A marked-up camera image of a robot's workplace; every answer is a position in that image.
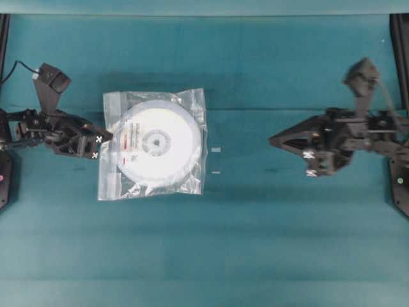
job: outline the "black cable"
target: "black cable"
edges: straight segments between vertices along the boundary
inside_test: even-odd
[[[35,73],[35,74],[38,74],[39,72],[37,72],[36,70],[34,70],[34,69],[32,69],[32,68],[29,68],[26,64],[24,64],[23,62],[21,62],[21,61],[15,61],[14,62],[14,64],[13,64],[13,67],[12,67],[12,69],[10,70],[10,72],[7,74],[7,76],[0,82],[0,85],[3,85],[7,80],[8,80],[8,78],[10,78],[11,76],[12,76],[12,74],[14,73],[14,70],[15,70],[15,68],[17,67],[17,64],[21,64],[21,65],[23,65],[23,67],[25,68],[25,69],[27,69],[27,70],[29,70],[30,72],[33,72],[33,73]]]

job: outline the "robotic arm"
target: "robotic arm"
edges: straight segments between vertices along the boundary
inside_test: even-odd
[[[110,132],[94,123],[57,109],[61,94],[71,83],[58,68],[44,63],[33,75],[33,82],[41,106],[39,113],[35,109],[16,113],[0,109],[0,208],[8,201],[12,171],[8,150],[45,143],[57,155],[97,159],[98,144],[112,139]]]
[[[333,175],[349,165],[356,150],[389,158],[394,203],[409,217],[409,119],[394,111],[369,112],[379,73],[365,58],[350,68],[344,83],[355,96],[355,110],[329,108],[270,138],[270,144],[299,155],[308,177]]]

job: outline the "clear plastic bag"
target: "clear plastic bag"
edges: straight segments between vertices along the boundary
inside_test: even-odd
[[[104,94],[112,141],[100,149],[98,200],[202,194],[207,125],[203,89]]]

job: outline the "white disc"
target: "white disc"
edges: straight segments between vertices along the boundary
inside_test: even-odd
[[[135,183],[168,186],[185,178],[201,156],[201,133],[182,106],[150,100],[127,111],[114,133],[117,165]]]

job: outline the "teal table surface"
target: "teal table surface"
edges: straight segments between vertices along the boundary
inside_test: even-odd
[[[102,122],[102,93],[203,87],[210,153],[203,196],[97,201],[98,163],[40,146],[13,153],[0,212],[0,306],[406,306],[409,220],[386,161],[359,152],[332,177],[304,176],[268,137],[326,107],[369,56],[400,107],[389,16],[13,15],[16,59],[72,78],[62,110]],[[0,93],[37,108],[31,73]],[[377,92],[373,109],[385,109]]]

